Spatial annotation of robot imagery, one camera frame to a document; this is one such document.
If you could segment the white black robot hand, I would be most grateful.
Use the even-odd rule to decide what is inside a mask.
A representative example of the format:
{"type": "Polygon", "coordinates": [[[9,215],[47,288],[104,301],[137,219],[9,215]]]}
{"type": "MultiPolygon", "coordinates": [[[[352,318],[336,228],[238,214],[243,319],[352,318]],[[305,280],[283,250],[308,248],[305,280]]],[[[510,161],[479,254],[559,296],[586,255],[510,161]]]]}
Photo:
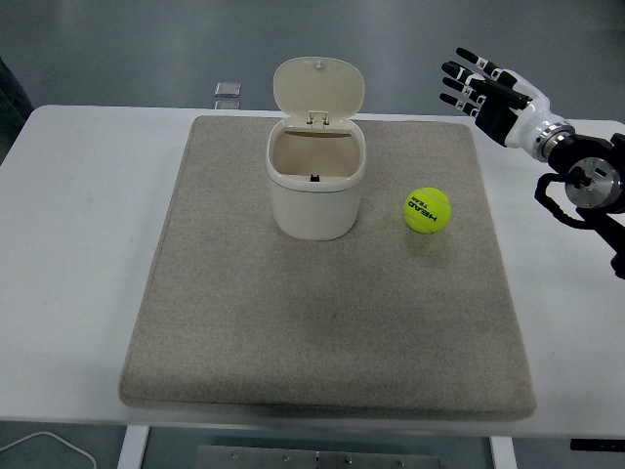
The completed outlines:
{"type": "Polygon", "coordinates": [[[439,98],[472,117],[476,126],[505,148],[524,149],[541,157],[548,138],[569,123],[551,112],[550,100],[518,73],[463,48],[461,63],[441,66],[442,83],[450,91],[439,98]]]}

